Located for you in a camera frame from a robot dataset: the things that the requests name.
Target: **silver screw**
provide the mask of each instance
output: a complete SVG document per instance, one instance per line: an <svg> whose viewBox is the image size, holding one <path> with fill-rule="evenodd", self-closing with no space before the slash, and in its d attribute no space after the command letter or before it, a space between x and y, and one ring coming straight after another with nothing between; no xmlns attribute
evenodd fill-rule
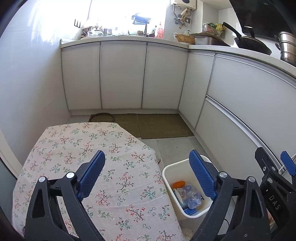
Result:
<svg viewBox="0 0 296 241"><path fill-rule="evenodd" d="M73 173L73 172L69 172L69 173L67 173L67 175L66 175L67 178L72 178L72 177L74 177L74 176L75 176L75 173Z"/></svg>
<svg viewBox="0 0 296 241"><path fill-rule="evenodd" d="M254 177L249 177L249 181L254 183L256 181L256 179Z"/></svg>
<svg viewBox="0 0 296 241"><path fill-rule="evenodd" d="M38 181L39 182L44 182L45 181L45 177L39 177Z"/></svg>
<svg viewBox="0 0 296 241"><path fill-rule="evenodd" d="M227 177L227 173L226 172L221 172L219 174L219 176L222 177L222 178L226 178Z"/></svg>

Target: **frying pan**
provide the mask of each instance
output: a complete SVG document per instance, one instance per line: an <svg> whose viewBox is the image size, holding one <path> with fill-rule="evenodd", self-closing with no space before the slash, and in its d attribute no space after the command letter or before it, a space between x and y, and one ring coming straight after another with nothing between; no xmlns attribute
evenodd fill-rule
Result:
<svg viewBox="0 0 296 241"><path fill-rule="evenodd" d="M222 24L236 34L237 37L234 40L239 48L249 49L256 52L271 55L271 50L263 42L255 38L255 33L252 27L245 26L248 29L251 36L242 36L228 23L223 22Z"/></svg>

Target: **black cable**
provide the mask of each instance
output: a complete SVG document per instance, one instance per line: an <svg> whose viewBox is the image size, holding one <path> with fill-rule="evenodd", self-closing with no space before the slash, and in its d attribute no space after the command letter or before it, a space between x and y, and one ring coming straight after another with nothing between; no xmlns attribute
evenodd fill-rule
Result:
<svg viewBox="0 0 296 241"><path fill-rule="evenodd" d="M229 227L229 222L228 222L228 220L227 220L226 218L225 218L224 220L228 223L228 227Z"/></svg>
<svg viewBox="0 0 296 241"><path fill-rule="evenodd" d="M91 119L94 118L95 116L98 116L98 115L108 115L108 116L111 116L113 121L110 121L110 122L115 122L115 118L113 115L111 115L110 113L98 113L98 114L95 114L95 115L91 115L91 117L89 118L89 122L91 122Z"/></svg>

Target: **brown mat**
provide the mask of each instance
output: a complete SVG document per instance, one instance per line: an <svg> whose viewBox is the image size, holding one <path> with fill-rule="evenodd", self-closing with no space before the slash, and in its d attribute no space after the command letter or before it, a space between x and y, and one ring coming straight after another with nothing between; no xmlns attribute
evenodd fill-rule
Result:
<svg viewBox="0 0 296 241"><path fill-rule="evenodd" d="M142 139L194 135L179 114L138 114L138 120Z"/></svg>
<svg viewBox="0 0 296 241"><path fill-rule="evenodd" d="M123 129L131 133L134 137L141 137L137 114L115 114L114 122L118 123ZM112 122L109 115L97 115L91 119L91 122Z"/></svg>

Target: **wicker basket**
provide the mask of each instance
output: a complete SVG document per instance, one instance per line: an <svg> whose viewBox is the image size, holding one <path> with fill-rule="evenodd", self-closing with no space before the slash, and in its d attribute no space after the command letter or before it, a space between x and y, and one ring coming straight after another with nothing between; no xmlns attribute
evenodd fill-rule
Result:
<svg viewBox="0 0 296 241"><path fill-rule="evenodd" d="M189 35L185 34L176 34L176 39L178 42L183 42L183 43L189 43L189 44L195 44L194 37L191 37Z"/></svg>

